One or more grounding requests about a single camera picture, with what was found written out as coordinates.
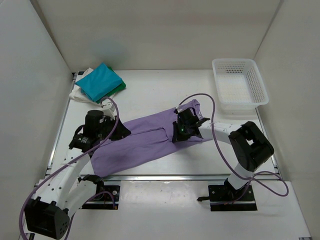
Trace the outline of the teal folded t shirt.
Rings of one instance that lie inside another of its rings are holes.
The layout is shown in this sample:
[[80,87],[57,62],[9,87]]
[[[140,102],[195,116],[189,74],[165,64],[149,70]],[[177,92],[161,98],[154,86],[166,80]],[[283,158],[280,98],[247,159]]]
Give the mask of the teal folded t shirt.
[[102,82],[107,76],[108,66],[105,63],[101,63],[95,68],[89,75],[83,77],[75,84],[78,85],[92,102],[96,102],[105,93],[103,93]]

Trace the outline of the white folded t shirt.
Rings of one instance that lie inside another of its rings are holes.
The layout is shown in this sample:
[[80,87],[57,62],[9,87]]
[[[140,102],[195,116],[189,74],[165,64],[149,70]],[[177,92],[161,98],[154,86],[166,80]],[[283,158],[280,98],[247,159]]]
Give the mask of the white folded t shirt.
[[[88,68],[82,75],[82,77],[80,77],[80,79],[86,77],[87,75],[89,75],[91,72],[93,72],[93,69],[92,68]],[[113,99],[115,97],[116,93],[112,94],[110,96],[111,99]],[[92,105],[95,105],[95,106],[101,106],[100,104],[100,101],[97,102],[93,102],[91,101],[86,95],[85,93],[82,93],[82,89],[75,84],[73,90],[71,91],[71,93],[69,94],[69,98],[71,98],[72,100],[76,101],[76,102],[80,102],[80,103],[89,103],[89,104],[92,104]],[[102,101],[103,103],[108,103],[108,102],[111,102],[110,100],[108,99],[105,99]]]

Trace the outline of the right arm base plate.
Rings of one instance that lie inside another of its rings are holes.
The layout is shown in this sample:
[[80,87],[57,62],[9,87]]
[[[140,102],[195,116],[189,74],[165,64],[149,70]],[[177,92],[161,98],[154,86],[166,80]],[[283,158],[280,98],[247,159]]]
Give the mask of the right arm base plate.
[[227,184],[208,185],[208,196],[200,196],[198,202],[209,201],[211,212],[257,211],[254,191],[251,185],[232,191]]

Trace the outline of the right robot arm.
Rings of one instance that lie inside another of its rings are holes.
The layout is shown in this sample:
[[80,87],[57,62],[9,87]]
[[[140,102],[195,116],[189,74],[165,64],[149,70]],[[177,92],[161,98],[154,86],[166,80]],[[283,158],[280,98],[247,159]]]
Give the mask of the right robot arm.
[[172,142],[184,142],[192,137],[216,140],[232,146],[238,164],[224,181],[224,195],[236,200],[255,171],[273,154],[274,148],[257,127],[248,121],[242,125],[213,123],[207,117],[199,117],[193,107],[175,109],[177,120],[173,122]]

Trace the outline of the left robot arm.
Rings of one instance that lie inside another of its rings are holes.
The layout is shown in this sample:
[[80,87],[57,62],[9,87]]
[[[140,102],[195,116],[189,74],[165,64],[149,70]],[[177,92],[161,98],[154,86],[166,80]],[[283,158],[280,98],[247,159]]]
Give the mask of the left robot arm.
[[82,177],[81,171],[104,141],[122,140],[130,134],[118,115],[88,111],[85,123],[74,132],[60,168],[40,182],[25,201],[21,216],[27,229],[55,240],[66,237],[76,211],[105,193],[102,177]]

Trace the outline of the purple t shirt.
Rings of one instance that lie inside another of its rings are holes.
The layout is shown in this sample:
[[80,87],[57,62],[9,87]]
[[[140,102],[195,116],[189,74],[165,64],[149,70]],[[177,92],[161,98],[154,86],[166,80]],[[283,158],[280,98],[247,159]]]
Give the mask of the purple t shirt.
[[107,140],[93,153],[90,162],[94,174],[106,177],[208,141],[193,136],[173,143],[173,122],[177,120],[174,111],[173,107],[125,122],[124,126],[131,131],[129,136]]

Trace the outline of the green folded t shirt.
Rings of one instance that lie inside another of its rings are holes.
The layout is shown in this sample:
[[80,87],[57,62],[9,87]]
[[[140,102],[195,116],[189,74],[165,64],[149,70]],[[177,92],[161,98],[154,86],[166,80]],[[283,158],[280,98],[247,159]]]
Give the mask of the green folded t shirt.
[[[104,93],[102,97],[111,97],[116,93],[123,91],[127,87],[123,79],[117,73],[115,73],[115,71],[110,66],[108,66],[107,68],[107,75],[102,81],[102,90]],[[96,101],[97,104],[100,103],[102,97]]]

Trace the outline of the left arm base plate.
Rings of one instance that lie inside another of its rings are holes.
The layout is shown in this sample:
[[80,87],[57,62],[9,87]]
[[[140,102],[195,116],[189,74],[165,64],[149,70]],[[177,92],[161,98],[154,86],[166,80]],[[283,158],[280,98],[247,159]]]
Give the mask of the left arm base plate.
[[118,210],[121,193],[119,184],[105,183],[102,177],[86,175],[83,181],[92,182],[96,186],[95,195],[82,205],[85,210]]

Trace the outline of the white plastic basket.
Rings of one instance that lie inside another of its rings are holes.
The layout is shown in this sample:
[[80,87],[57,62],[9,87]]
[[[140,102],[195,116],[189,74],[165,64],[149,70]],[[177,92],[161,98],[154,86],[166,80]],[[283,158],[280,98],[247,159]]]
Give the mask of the white plastic basket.
[[269,103],[256,62],[249,58],[217,58],[212,70],[220,107],[225,112],[250,112]]

